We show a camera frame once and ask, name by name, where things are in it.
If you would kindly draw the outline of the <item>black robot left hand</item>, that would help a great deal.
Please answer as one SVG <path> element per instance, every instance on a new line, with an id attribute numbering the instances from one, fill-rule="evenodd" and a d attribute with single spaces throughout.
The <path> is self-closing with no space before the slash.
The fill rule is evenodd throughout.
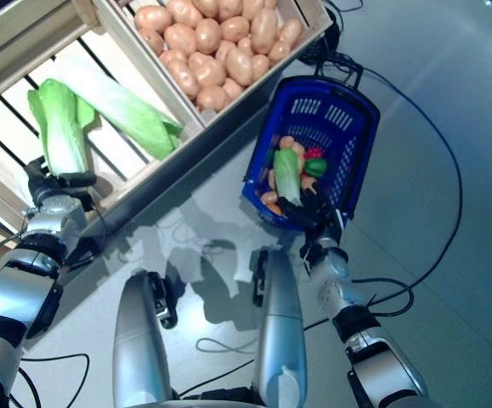
<path id="1" fill-rule="evenodd" d="M 84 211 L 94 210 L 94 201 L 88 192 L 88 187 L 97 182 L 97 176 L 93 172 L 53 175 L 49 172 L 44 156 L 30 161 L 23 169 L 28 176 L 28 189 L 36 207 L 40 207 L 51 196 L 66 195 L 77 198 Z"/>

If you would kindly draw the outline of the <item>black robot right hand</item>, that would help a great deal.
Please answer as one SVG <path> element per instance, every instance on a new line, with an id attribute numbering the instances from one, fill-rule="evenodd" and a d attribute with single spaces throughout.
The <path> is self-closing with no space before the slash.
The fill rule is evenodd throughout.
<path id="1" fill-rule="evenodd" d="M 300 192 L 300 201 L 294 204 L 279 197 L 277 204 L 282 213 L 304 231 L 323 231 L 325 228 L 342 231 L 342 223 L 319 182 L 314 182 Z"/>

